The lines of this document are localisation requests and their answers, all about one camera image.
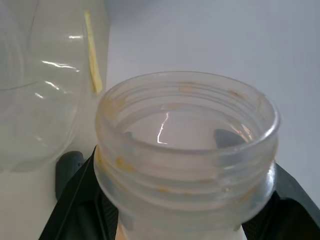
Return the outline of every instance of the transparent plastic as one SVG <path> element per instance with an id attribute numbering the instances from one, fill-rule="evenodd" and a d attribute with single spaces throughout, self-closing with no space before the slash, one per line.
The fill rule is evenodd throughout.
<path id="1" fill-rule="evenodd" d="M 274 190 L 279 121 L 258 90 L 209 73 L 110 89 L 96 115 L 95 173 L 128 240 L 236 239 Z M 222 131 L 244 143 L 218 146 Z"/>
<path id="2" fill-rule="evenodd" d="M 31 171 L 62 153 L 89 77 L 78 0 L 34 6 L 28 28 L 0 1 L 1 170 Z"/>

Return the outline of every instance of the white background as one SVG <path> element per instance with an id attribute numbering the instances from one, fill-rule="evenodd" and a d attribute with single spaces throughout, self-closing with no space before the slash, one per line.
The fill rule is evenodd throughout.
<path id="1" fill-rule="evenodd" d="M 277 162 L 320 207 L 319 0 L 106 0 L 107 88 L 160 71 L 248 83 L 282 116 Z"/>

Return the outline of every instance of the clear plastic container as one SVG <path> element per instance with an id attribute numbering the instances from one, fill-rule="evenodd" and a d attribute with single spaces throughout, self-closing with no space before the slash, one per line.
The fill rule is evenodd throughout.
<path id="1" fill-rule="evenodd" d="M 30 171 L 63 152 L 89 79 L 79 1 L 34 6 L 28 26 L 0 1 L 1 170 Z"/>
<path id="2" fill-rule="evenodd" d="M 255 88 L 209 73 L 110 89 L 96 115 L 95 174 L 128 240 L 236 239 L 274 190 L 279 122 Z M 223 131 L 244 143 L 218 146 Z"/>

